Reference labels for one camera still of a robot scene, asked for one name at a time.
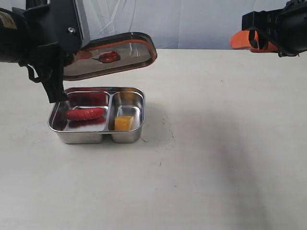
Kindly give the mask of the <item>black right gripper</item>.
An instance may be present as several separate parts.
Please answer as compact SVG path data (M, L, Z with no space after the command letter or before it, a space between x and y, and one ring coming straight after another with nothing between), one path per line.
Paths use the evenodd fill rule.
M232 49L297 57L307 50L307 2L289 0L282 9L242 16L242 30L230 39Z

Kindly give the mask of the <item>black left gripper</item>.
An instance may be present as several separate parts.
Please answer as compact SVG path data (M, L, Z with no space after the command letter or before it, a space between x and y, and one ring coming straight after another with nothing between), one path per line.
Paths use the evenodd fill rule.
M24 12L22 16L27 22L31 42L19 65L28 68L31 81L43 85L50 103L66 101L68 97L63 87L63 70L78 51L68 53L56 44L41 45L41 39L33 31L32 23L25 18Z

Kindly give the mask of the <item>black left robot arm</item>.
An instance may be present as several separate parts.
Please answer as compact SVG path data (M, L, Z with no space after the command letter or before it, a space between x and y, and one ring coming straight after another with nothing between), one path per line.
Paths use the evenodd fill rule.
M24 10L0 10L1 62L27 68L29 80L43 85L50 103L68 99L64 67L89 38L80 0L28 0Z

